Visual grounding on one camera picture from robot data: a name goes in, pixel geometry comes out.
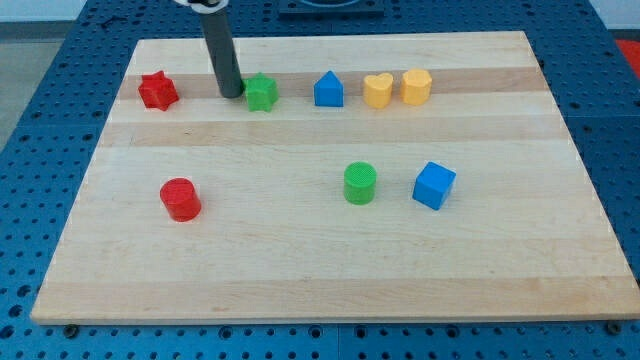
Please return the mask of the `white rod holder collar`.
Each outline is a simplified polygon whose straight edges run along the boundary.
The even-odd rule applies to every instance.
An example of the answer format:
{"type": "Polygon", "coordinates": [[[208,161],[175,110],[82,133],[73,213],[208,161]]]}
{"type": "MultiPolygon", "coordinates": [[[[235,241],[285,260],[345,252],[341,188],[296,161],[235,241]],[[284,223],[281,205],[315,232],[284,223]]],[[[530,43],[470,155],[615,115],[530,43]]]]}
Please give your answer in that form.
{"type": "Polygon", "coordinates": [[[191,8],[198,14],[213,14],[225,9],[229,0],[174,0],[181,6],[191,8]]]}

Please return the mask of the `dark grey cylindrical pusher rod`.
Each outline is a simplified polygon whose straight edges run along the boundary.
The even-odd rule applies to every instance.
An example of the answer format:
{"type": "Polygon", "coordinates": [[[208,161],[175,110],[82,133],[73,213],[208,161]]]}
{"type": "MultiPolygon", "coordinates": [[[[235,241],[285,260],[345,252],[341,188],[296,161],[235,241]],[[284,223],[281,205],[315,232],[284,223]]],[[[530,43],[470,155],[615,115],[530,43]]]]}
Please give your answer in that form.
{"type": "Polygon", "coordinates": [[[220,94],[225,98],[240,97],[244,83],[226,7],[211,7],[208,13],[200,15],[200,21],[220,94]]]}

